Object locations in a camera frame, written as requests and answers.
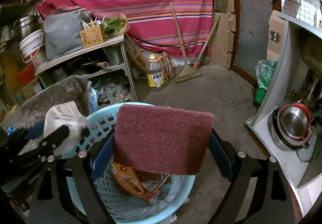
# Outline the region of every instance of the green vegetables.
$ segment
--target green vegetables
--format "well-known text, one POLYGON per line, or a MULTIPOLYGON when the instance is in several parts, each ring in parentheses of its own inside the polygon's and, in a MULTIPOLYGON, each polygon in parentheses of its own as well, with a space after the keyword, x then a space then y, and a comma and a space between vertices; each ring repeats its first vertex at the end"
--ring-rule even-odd
POLYGON ((103 28, 106 36, 112 38, 118 34, 118 32, 125 25, 126 21, 119 17, 105 18, 103 22, 103 28))

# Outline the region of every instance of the concrete floor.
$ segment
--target concrete floor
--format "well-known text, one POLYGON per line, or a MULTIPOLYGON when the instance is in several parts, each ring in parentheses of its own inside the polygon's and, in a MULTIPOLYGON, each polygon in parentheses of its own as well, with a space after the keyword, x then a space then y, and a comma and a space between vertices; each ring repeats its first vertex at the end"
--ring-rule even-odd
MULTIPOLYGON (((221 66, 210 65, 201 70, 201 77, 183 83, 171 82, 158 92, 150 92, 146 82, 141 81, 136 87, 139 101, 211 112, 215 115, 213 128, 222 140, 231 142, 237 151, 243 150, 253 158, 265 159, 245 126, 245 121, 257 111, 253 105, 254 87, 233 71, 221 66)), ((208 223, 229 185, 228 180, 221 176, 211 154, 207 152, 203 168, 196 176, 189 195, 190 202, 177 210, 178 219, 175 224, 208 223)), ((246 197, 245 204, 249 204, 251 195, 246 197)), ((240 211, 241 216, 247 209, 246 206, 240 211)))

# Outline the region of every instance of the floral wallpaper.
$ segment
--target floral wallpaper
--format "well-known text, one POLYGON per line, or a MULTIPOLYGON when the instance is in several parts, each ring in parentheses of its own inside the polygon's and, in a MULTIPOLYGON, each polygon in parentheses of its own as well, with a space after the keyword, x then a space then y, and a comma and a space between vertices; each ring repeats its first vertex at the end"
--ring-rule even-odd
POLYGON ((240 31, 235 64, 256 77, 255 66, 266 59, 272 1, 240 0, 240 31))

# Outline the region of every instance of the white bucket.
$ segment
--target white bucket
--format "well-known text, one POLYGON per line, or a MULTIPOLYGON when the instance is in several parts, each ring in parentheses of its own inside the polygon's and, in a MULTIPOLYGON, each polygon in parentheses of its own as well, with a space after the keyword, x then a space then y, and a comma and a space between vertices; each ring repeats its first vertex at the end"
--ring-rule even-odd
POLYGON ((19 46, 25 63, 33 61, 34 65, 39 67, 47 60, 45 36, 42 29, 28 35, 19 43, 19 46))

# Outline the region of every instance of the gray bag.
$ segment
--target gray bag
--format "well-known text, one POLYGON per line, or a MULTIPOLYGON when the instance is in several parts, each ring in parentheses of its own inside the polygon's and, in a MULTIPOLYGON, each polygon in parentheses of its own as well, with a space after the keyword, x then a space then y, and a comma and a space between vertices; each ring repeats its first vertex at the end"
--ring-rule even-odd
POLYGON ((45 19, 43 28, 48 60, 83 48, 79 33, 84 29, 82 20, 85 22, 90 21, 85 12, 79 10, 50 15, 45 19))

